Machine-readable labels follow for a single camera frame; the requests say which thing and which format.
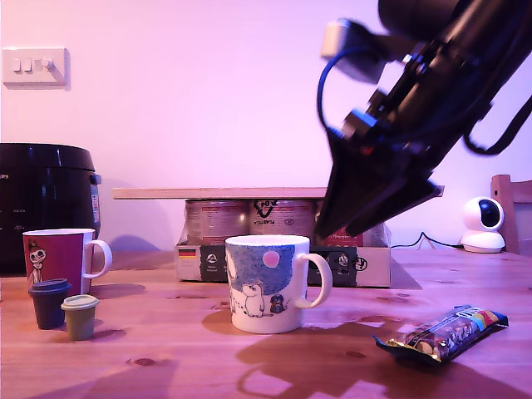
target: white security camera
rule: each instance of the white security camera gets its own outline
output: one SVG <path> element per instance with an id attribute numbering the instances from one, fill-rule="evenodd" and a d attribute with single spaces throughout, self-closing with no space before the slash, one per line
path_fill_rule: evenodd
<path id="1" fill-rule="evenodd" d="M 505 213 L 502 206 L 492 198 L 476 197 L 464 206 L 464 223 L 468 230 L 462 236 L 461 244 L 470 252 L 492 254 L 505 246 L 497 229 L 502 225 Z"/>

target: red mug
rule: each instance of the red mug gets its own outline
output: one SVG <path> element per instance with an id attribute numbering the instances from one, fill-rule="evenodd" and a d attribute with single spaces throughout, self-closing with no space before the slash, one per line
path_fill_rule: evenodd
<path id="1" fill-rule="evenodd" d="M 68 295 L 88 293 L 91 280 L 103 276 L 111 268 L 111 249 L 106 242 L 94 239 L 94 229 L 47 229 L 22 233 L 28 288 L 54 278 L 66 278 L 72 288 Z M 91 273 L 94 247 L 101 248 L 104 265 Z"/>

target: mug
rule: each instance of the mug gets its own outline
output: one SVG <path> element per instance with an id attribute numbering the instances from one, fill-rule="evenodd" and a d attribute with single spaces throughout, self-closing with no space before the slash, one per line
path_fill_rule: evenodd
<path id="1" fill-rule="evenodd" d="M 309 254 L 297 235 L 245 235 L 225 240 L 231 322 L 249 333 L 285 333 L 303 325 L 303 310 L 323 303 L 333 276 L 327 261 Z M 322 276 L 314 301 L 307 297 L 308 261 Z"/>
<path id="2" fill-rule="evenodd" d="M 111 268 L 111 249 L 106 242 L 94 239 L 94 229 L 47 229 L 22 233 L 29 288 L 35 283 L 66 278 L 72 285 L 68 295 L 88 293 L 91 280 L 103 276 Z M 100 272 L 91 273 L 95 246 L 104 254 Z"/>

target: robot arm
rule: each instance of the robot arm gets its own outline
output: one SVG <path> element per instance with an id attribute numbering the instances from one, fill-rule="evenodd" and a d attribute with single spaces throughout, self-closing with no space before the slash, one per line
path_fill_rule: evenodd
<path id="1" fill-rule="evenodd" d="M 530 0 L 380 0 L 379 15 L 391 36 L 347 20 L 327 30 L 318 114 L 333 166 L 316 227 L 323 238 L 344 225 L 360 234 L 437 196 L 429 177 L 462 136 L 476 153 L 499 154 L 532 109 L 531 97 L 487 150 L 469 140 L 532 50 Z M 353 110 L 341 131 L 326 123 L 321 94 L 333 66 L 376 83 L 387 62 L 406 54 L 411 59 L 387 95 L 377 90 L 367 110 Z"/>

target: white wall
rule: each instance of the white wall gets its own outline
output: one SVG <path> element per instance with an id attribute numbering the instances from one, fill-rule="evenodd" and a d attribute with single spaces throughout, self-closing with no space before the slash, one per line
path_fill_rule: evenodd
<path id="1" fill-rule="evenodd" d="M 71 85 L 2 85 L 2 140 L 87 148 L 103 177 L 101 237 L 114 250 L 171 249 L 184 202 L 113 200 L 113 188 L 327 184 L 315 94 L 324 28 L 337 17 L 382 31 L 376 0 L 3 0 L 2 46 L 66 47 Z M 476 128 L 478 141 L 494 142 L 528 99 L 531 72 L 529 59 Z M 382 87 L 400 73 L 387 68 Z M 332 73 L 328 119 L 341 124 L 373 90 Z M 394 244 L 421 230 L 455 243 L 461 207 L 489 195 L 493 174 L 532 178 L 531 129 L 528 121 L 494 159 L 456 145 L 434 174 L 444 197 L 390 220 Z"/>

